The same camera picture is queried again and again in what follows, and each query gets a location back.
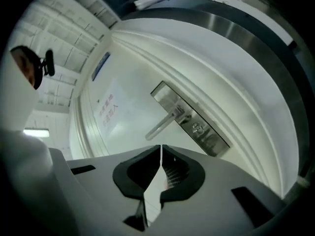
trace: black hair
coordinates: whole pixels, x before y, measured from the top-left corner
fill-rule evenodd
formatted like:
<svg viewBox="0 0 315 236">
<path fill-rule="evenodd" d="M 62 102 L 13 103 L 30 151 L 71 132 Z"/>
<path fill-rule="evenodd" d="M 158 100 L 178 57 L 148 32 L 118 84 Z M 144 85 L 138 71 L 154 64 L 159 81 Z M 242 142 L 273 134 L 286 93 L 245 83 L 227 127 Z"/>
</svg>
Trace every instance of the black hair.
<svg viewBox="0 0 315 236">
<path fill-rule="evenodd" d="M 19 45 L 10 50 L 10 52 L 13 52 L 15 50 L 21 49 L 22 52 L 26 55 L 26 57 L 29 59 L 31 63 L 33 63 L 34 69 L 37 70 L 41 67 L 41 61 L 39 56 L 35 52 L 33 52 L 30 48 L 27 46 Z"/>
</svg>

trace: person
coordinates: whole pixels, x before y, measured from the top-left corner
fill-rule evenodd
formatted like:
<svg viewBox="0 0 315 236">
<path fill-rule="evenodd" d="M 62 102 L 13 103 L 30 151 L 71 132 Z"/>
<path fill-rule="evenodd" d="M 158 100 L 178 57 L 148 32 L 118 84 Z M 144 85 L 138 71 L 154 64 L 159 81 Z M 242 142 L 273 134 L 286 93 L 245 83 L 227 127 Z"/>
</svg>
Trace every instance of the person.
<svg viewBox="0 0 315 236">
<path fill-rule="evenodd" d="M 27 46 L 22 45 L 14 47 L 10 52 L 25 78 L 34 89 L 38 89 L 42 81 L 43 71 L 41 60 L 37 54 Z"/>
</svg>

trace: white wall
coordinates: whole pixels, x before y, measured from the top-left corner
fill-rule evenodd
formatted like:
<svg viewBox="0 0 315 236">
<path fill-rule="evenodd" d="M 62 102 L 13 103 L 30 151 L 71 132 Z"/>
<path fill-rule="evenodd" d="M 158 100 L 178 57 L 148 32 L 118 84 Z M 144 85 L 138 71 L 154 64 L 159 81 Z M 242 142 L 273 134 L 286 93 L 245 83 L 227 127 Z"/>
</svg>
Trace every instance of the white wall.
<svg viewBox="0 0 315 236">
<path fill-rule="evenodd" d="M 157 69 L 168 67 L 164 72 L 173 80 L 185 80 L 179 84 L 188 87 L 193 83 L 202 89 L 203 96 L 211 98 L 210 105 L 200 98 L 201 93 L 197 99 L 189 97 L 224 130 L 250 169 L 280 196 L 290 189 L 298 167 L 293 120 L 277 85 L 250 55 L 214 32 L 167 19 L 124 21 L 113 37 L 155 62 Z M 196 62 L 208 68 L 198 71 Z M 229 98 L 225 91 L 222 97 L 227 90 L 223 85 L 229 85 L 236 95 Z"/>
</svg>

